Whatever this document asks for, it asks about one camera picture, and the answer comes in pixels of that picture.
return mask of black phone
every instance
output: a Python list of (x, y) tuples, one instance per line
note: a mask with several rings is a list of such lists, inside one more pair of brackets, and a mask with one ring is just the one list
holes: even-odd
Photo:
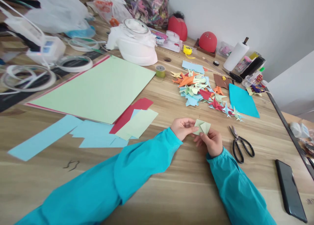
[(278, 159), (275, 160), (275, 163), (286, 212), (307, 223), (298, 188), (294, 181), (292, 168)]

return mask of tape roll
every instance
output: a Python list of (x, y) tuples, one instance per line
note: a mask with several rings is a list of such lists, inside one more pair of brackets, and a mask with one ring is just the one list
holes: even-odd
[(69, 73), (79, 73), (92, 68), (93, 61), (87, 56), (64, 56), (56, 62), (56, 66)]
[(82, 51), (82, 52), (89, 52), (93, 51), (93, 49), (99, 49), (100, 45), (98, 41), (91, 39), (91, 38), (73, 38), (68, 41), (68, 44), (70, 47), (72, 47), (74, 50)]
[(166, 68), (162, 65), (156, 66), (156, 76), (158, 78), (164, 78), (166, 76)]
[[(42, 71), (41, 74), (38, 75), (36, 70)], [(21, 76), (17, 76), (18, 73), (30, 73), (30, 76), (27, 78), (22, 79)], [(48, 81), (38, 87), (28, 88), (31, 86), (36, 80), (40, 79), (44, 75), (49, 75)], [(25, 66), (18, 66), (12, 65), (8, 66), (6, 73), (2, 75), (1, 82), (2, 84), (11, 90), (18, 91), (18, 92), (37, 92), (42, 91), (48, 87), (51, 87), (57, 78), (54, 72), (47, 69), (43, 66), (37, 65), (25, 65)]]

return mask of plastic bag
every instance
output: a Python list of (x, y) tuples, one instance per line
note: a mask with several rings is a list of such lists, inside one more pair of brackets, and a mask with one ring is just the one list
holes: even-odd
[(38, 0), (40, 9), (32, 9), (25, 17), (35, 23), (42, 31), (49, 33), (86, 30), (91, 27), (85, 20), (89, 18), (87, 8), (79, 0)]
[(94, 0), (94, 5), (100, 17), (112, 27), (118, 26), (127, 18), (132, 18), (124, 6), (126, 5), (124, 0)]
[(131, 15), (147, 26), (166, 29), (169, 0), (125, 0)]

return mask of cardboard sheet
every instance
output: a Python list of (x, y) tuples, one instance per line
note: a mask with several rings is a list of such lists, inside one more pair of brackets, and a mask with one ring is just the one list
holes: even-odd
[(229, 84), (229, 96), (231, 106), (236, 107), (237, 111), (252, 117), (259, 118), (253, 98), (246, 90), (233, 84)]
[(214, 79), (216, 86), (224, 87), (225, 89), (229, 89), (229, 84), (231, 83), (230, 79), (225, 76), (226, 80), (222, 79), (222, 76), (218, 74), (214, 74)]
[(158, 115), (157, 112), (148, 109), (139, 111), (129, 122), (127, 122), (116, 135), (124, 140), (129, 140), (132, 136), (140, 138), (143, 132), (149, 127), (151, 122)]
[(66, 115), (45, 130), (9, 150), (8, 154), (28, 161), (81, 123), (82, 120), (72, 115)]
[(30, 103), (112, 124), (154, 75), (154, 71), (112, 56)]

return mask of teal sleeve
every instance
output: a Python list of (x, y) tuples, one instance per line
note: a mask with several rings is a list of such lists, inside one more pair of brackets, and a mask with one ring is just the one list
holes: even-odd
[(219, 156), (212, 159), (207, 154), (206, 159), (232, 224), (276, 224), (263, 196), (225, 148)]
[(182, 142), (170, 128), (55, 189), (18, 225), (94, 225), (124, 204), (152, 174), (164, 172)]

